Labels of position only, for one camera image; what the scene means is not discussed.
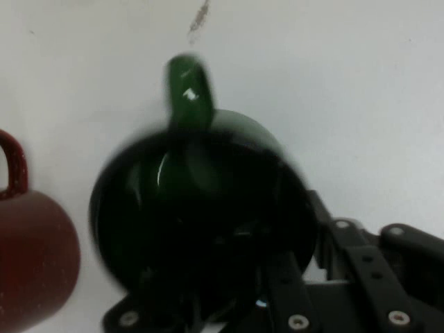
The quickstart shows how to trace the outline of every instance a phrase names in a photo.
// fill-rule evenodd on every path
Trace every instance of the black plastic part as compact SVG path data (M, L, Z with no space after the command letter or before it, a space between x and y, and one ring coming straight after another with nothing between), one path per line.
M421 332L422 321L419 315L376 247L346 248L345 257L379 332ZM391 311L402 311L407 314L410 324L403 327L392 324L389 321Z
M379 243L406 292L444 311L444 241L392 224L382 229Z
M306 332L319 332L321 326L293 253L267 257L262 270L273 331L288 332L289 318L298 314L309 321Z

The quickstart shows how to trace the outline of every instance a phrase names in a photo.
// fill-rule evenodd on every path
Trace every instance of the speckled red mug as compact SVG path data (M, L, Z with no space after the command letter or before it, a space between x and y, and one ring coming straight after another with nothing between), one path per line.
M55 313L77 281L80 251L63 209L28 189L19 143L0 130L8 187L0 191L0 332L20 332Z

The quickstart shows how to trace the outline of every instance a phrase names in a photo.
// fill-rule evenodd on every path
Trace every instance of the white wall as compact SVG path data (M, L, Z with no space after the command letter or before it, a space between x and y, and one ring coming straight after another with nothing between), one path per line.
M99 332L120 292L92 252L87 204L125 138L164 123L163 65L195 51L218 106L264 124L335 216L444 237L444 2L0 1L0 127L33 187L71 215L83 267L32 333Z

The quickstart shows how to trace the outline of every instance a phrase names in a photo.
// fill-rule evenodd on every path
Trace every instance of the bolt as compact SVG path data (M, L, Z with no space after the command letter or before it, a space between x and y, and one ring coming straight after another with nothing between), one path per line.
M396 236L401 236L405 231L399 227L394 227L390 229L390 232Z
M402 311L392 311L388 314L390 322L397 326L405 326L410 323L410 317L408 314Z
M306 316L301 314L294 314L289 318L289 327L293 331L302 331L305 330L310 325Z
M128 311L122 314L119 319L119 324L122 327L131 327L139 321L139 314L136 311Z
M336 222L336 227L344 229L344 228L348 228L350 226L350 224L347 221L337 221Z

